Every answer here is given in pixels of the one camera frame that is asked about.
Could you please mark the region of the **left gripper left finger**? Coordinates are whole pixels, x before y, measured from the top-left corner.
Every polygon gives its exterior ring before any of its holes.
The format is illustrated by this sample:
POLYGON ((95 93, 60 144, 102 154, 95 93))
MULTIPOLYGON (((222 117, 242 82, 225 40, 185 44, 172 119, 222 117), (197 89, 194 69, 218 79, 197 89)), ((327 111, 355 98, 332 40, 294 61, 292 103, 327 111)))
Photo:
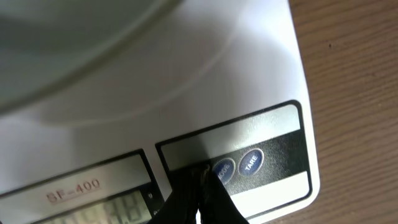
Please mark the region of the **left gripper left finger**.
POLYGON ((202 170, 193 168, 178 172, 172 193, 148 224, 193 224, 199 204, 202 170))

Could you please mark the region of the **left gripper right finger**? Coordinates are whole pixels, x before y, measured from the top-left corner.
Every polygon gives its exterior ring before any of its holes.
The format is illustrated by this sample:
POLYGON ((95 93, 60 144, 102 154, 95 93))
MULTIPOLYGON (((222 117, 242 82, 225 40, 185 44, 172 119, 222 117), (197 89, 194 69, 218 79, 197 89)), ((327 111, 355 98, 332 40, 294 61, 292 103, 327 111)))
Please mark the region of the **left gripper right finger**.
POLYGON ((201 173, 198 209, 202 224, 248 224, 210 166, 201 173))

